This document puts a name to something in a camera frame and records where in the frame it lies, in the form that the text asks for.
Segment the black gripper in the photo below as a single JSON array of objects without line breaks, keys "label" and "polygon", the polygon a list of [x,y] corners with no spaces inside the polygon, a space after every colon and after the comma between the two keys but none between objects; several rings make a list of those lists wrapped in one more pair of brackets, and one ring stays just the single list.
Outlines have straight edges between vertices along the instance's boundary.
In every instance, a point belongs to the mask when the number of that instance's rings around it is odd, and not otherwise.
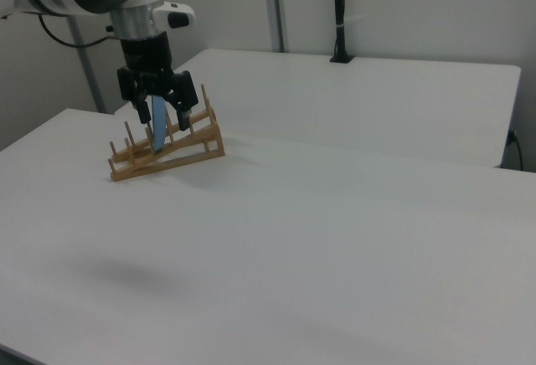
[{"label": "black gripper", "polygon": [[168,34],[145,39],[122,39],[125,65],[117,70],[121,98],[130,101],[142,124],[150,122],[146,89],[170,89],[166,101],[177,113],[180,131],[186,131],[191,110],[198,104],[192,76],[185,70],[173,74]]}]

